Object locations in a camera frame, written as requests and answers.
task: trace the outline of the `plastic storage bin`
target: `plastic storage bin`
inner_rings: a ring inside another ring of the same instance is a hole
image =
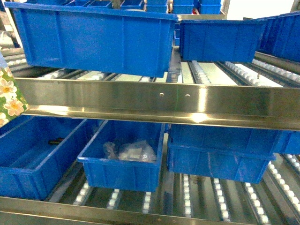
[[[258,183],[274,155],[175,145],[168,141],[168,170],[220,179]]]
[[[62,5],[66,0],[37,0],[37,4]]]
[[[106,120],[78,156],[90,186],[154,192],[162,161],[165,125]],[[105,142],[146,140],[157,155],[155,163],[105,159]]]
[[[272,155],[281,135],[278,130],[172,124],[169,136],[176,145]]]
[[[163,77],[168,70],[176,15],[19,2],[5,5],[13,9],[30,65],[150,77]]]
[[[220,5],[221,0],[200,0],[203,5]]]
[[[221,5],[200,4],[200,14],[220,14]]]
[[[183,20],[180,53],[188,61],[252,62],[263,23],[256,20]]]
[[[187,6],[190,6],[190,5],[193,5],[193,3],[194,3],[194,0],[174,0],[173,1],[174,5],[187,5]]]
[[[280,15],[273,55],[300,62],[300,12]]]
[[[30,118],[31,118],[31,116],[24,116],[24,115],[21,115],[21,116],[18,116],[16,118],[14,118],[8,124],[6,124],[6,125],[4,125],[3,127],[0,128],[0,135],[3,135],[7,131],[19,126],[21,123],[29,120]]]
[[[125,0],[121,4],[121,9],[144,9],[144,0]]]
[[[147,0],[147,6],[165,6],[167,5],[167,0]]]
[[[111,1],[93,1],[88,7],[113,8],[113,3]]]
[[[147,12],[166,13],[167,9],[168,9],[167,5],[164,5],[164,6],[160,6],[160,5],[150,6],[150,5],[147,5]]]
[[[174,14],[192,14],[194,5],[173,5]]]
[[[179,46],[180,44],[180,30],[174,31],[174,45]]]
[[[274,152],[281,154],[300,154],[300,132],[283,131]]]
[[[271,16],[258,19],[265,22],[262,26],[262,33],[257,48],[258,51],[266,54],[273,54],[280,27],[278,18],[279,16]]]
[[[92,137],[97,123],[34,117],[2,135],[0,195],[44,200]],[[59,137],[64,138],[59,145],[48,144]]]

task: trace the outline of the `plastic bag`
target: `plastic bag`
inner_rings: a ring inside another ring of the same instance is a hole
[[[119,159],[140,162],[155,162],[156,154],[147,141],[124,144],[119,148]]]
[[[103,150],[105,153],[105,158],[108,159],[118,159],[118,154],[116,153],[116,145],[112,142],[105,142],[103,144]]]

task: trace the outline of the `roller conveyor shelf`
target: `roller conveyor shelf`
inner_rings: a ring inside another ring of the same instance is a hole
[[[181,62],[174,49],[163,78],[82,71],[67,79],[17,82],[30,115],[300,130],[300,91],[285,88],[293,79],[269,79],[248,64],[197,64],[201,70]],[[42,99],[33,89],[60,98]],[[83,111],[79,103],[90,108]],[[0,224],[300,224],[300,156],[277,155],[262,181],[249,184],[168,172],[167,138],[156,192],[90,187],[82,164],[74,162],[43,202],[0,197]]]

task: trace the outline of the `metal bar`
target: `metal bar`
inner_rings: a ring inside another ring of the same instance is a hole
[[[242,223],[216,222],[204,219],[144,214],[6,197],[0,197],[0,215],[2,213],[13,213],[20,216],[26,214],[26,216],[35,216],[36,218],[51,218],[55,220],[56,224],[59,224],[63,219],[90,223],[109,222],[111,224],[111,222],[120,222],[139,225],[246,225]],[[1,218],[1,222],[10,224],[9,218]],[[33,223],[29,223],[28,220],[25,220],[22,224],[33,225]]]
[[[300,0],[294,0],[292,4],[291,13],[300,10]]]
[[[181,57],[179,47],[172,49],[171,61],[168,70],[167,83],[178,83],[181,75]]]
[[[83,165],[81,163],[78,163],[77,161],[74,162],[66,174],[61,178],[60,182],[56,185],[52,194],[49,195],[48,201],[51,203],[58,203],[82,168]]]
[[[258,65],[255,65],[253,63],[243,63],[244,66],[250,68],[251,70],[257,72],[260,75],[263,75],[267,77],[268,79],[284,86],[284,87],[291,87],[291,88],[300,88],[300,83],[293,81],[291,79],[288,79],[284,76],[281,76],[279,74],[276,74],[272,71],[269,71],[267,69],[264,69]]]
[[[225,193],[222,184],[220,183],[220,179],[211,178],[210,181],[213,188],[215,200],[217,203],[219,217],[222,221],[230,222],[231,216],[229,213],[229,207],[227,205]]]
[[[222,62],[215,62],[216,66],[219,67],[224,73],[226,73],[227,76],[229,76],[234,82],[236,82],[238,85],[245,85],[245,86],[251,86],[252,83],[246,80],[245,78],[239,76],[239,74],[229,67],[227,67]]]
[[[255,214],[257,222],[262,225],[270,225],[269,218],[265,213],[265,209],[263,208],[255,189],[250,183],[243,183],[242,185],[245,189],[247,200]]]
[[[261,52],[255,53],[255,59],[269,63],[271,65],[285,69],[287,71],[300,74],[300,63],[285,60],[285,59],[280,59],[275,56],[267,55]]]
[[[20,46],[21,48],[23,48],[22,41],[21,41],[21,38],[20,38],[20,35],[19,35],[19,32],[18,32],[18,29],[17,29],[17,27],[15,26],[15,22],[14,22],[13,16],[12,16],[12,14],[11,14],[9,8],[4,7],[4,9],[5,9],[5,12],[6,12],[6,14],[7,14],[7,17],[8,17],[8,19],[9,19],[10,25],[13,27],[14,34],[15,34],[15,38],[16,38],[16,40],[17,40],[19,46]]]
[[[26,113],[31,115],[300,130],[299,89],[31,78],[16,81],[30,105]]]
[[[58,70],[58,69],[57,68],[50,68],[50,67],[33,67],[33,66],[22,67],[21,69],[13,67],[11,69],[11,71],[12,71],[15,78],[17,78],[17,77],[19,77],[19,78],[20,77],[22,77],[22,78],[25,78],[25,77],[30,77],[30,78],[39,77],[39,76],[48,74],[50,72],[53,72],[55,70]]]
[[[226,15],[221,12],[221,14],[200,14],[200,15],[177,15],[179,22],[182,20],[224,20]]]
[[[285,225],[297,225],[299,224],[297,218],[295,217],[294,211],[290,208],[290,205],[286,202],[280,190],[277,188],[276,184],[271,178],[270,171],[267,170],[263,177],[262,186],[266,190],[267,196],[270,198],[274,208],[278,210],[283,219]]]
[[[74,76],[77,76],[79,74],[84,75],[84,74],[87,74],[87,73],[88,73],[88,71],[86,71],[86,70],[75,70],[75,71],[73,71],[71,73],[63,75],[62,77],[60,77],[60,79],[70,79],[70,78],[72,78]]]
[[[19,55],[24,54],[24,50],[22,48],[11,48],[9,50],[2,50],[1,54],[3,57],[11,56],[11,55]]]

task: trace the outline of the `white flower print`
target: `white flower print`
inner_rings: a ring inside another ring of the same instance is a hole
[[[0,113],[0,127],[4,126],[7,123],[8,123],[8,119],[6,119],[5,113],[1,112]]]
[[[10,76],[10,77],[13,76],[13,74],[11,73],[11,71],[10,71],[10,69],[9,69],[8,67],[6,67],[4,70],[7,72],[7,75],[8,75],[8,76]]]
[[[14,82],[7,82],[4,79],[0,81],[0,98],[5,97],[6,100],[11,100],[17,97],[16,91],[17,88],[14,86]]]
[[[8,100],[3,107],[8,110],[8,114],[10,116],[19,116],[22,112],[24,112],[23,105],[24,104],[18,99],[11,99]]]

